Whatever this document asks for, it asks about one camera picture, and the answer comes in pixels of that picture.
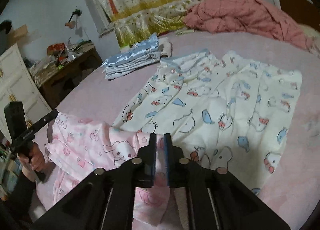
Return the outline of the person's left hand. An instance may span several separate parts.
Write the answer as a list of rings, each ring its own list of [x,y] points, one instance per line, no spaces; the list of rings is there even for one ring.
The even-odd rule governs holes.
[[[29,154],[25,155],[19,153],[18,159],[22,163],[23,169],[29,171],[41,171],[46,168],[46,161],[43,153],[41,152],[39,145],[35,142],[31,145]]]

